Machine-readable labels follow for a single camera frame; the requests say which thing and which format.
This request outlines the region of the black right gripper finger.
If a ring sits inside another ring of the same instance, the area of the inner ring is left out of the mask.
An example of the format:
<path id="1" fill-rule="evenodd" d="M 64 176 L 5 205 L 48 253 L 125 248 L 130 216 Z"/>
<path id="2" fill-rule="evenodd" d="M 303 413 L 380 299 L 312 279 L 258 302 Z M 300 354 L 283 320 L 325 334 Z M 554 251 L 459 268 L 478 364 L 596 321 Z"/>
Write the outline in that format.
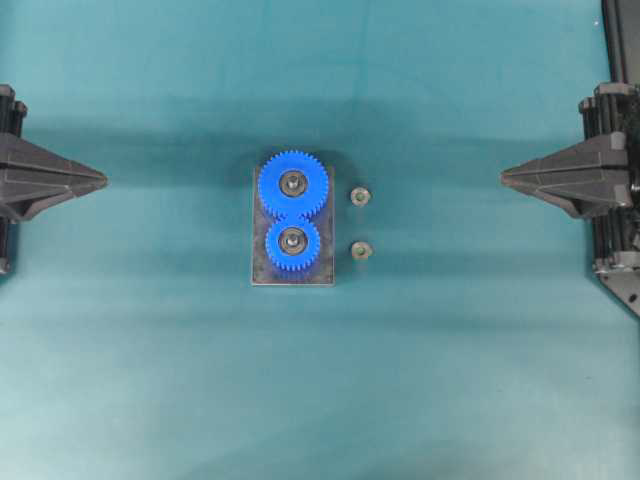
<path id="1" fill-rule="evenodd" d="M 572 218 L 594 218 L 632 206 L 629 179 L 624 171 L 540 174 L 502 184 L 556 206 Z"/>
<path id="2" fill-rule="evenodd" d="M 553 154 L 506 169 L 501 173 L 501 181 L 515 183 L 532 175 L 627 167 L 626 145 L 623 132 L 597 135 Z"/>

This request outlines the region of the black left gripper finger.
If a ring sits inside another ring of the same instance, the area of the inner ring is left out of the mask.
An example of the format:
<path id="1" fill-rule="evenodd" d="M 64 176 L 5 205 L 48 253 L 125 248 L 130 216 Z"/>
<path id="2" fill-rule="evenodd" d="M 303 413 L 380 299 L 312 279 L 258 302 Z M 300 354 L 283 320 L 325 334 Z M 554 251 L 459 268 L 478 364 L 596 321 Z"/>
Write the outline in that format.
<path id="1" fill-rule="evenodd" d="M 107 186 L 107 179 L 93 179 L 83 181 L 75 186 L 64 187 L 59 192 L 38 193 L 30 198 L 18 200 L 2 199 L 1 217 L 7 218 L 11 222 L 30 221 L 44 210 L 99 191 Z"/>
<path id="2" fill-rule="evenodd" d="M 82 179 L 107 179 L 97 170 L 67 159 L 9 133 L 1 134 L 1 164 L 36 173 L 64 174 Z"/>

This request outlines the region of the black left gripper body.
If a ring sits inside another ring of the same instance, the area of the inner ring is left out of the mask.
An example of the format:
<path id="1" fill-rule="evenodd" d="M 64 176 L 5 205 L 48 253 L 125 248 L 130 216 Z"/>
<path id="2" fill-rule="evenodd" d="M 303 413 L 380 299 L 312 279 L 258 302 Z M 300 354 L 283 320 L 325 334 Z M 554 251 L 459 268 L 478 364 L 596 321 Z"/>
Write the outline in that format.
<path id="1" fill-rule="evenodd" d="M 27 107 L 15 97 L 14 89 L 8 84 L 1 85 L 1 132 L 21 136 L 23 120 Z M 1 215 L 1 272 L 10 271 L 9 238 L 11 221 Z"/>

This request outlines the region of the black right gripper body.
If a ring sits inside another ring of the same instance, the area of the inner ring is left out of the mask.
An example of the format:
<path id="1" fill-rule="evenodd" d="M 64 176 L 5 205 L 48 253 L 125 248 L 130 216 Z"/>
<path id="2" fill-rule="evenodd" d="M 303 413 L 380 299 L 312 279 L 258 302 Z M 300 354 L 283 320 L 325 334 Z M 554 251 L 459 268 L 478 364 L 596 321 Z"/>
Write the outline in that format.
<path id="1" fill-rule="evenodd" d="M 639 87 L 624 85 L 621 93 L 614 93 L 614 86 L 599 85 L 594 95 L 579 106 L 587 139 L 621 132 L 626 135 L 629 154 L 626 171 L 632 204 L 610 209 L 588 221 L 596 273 L 639 269 Z"/>

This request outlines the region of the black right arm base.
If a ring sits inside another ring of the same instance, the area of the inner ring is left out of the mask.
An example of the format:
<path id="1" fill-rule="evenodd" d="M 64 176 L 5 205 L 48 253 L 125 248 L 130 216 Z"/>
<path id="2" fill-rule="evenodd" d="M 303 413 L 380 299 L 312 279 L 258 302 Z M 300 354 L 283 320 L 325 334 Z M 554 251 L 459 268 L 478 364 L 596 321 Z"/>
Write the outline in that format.
<path id="1" fill-rule="evenodd" d="M 602 1 L 601 4 L 611 80 L 639 87 L 639 2 Z M 639 315 L 639 271 L 604 275 L 599 279 Z"/>

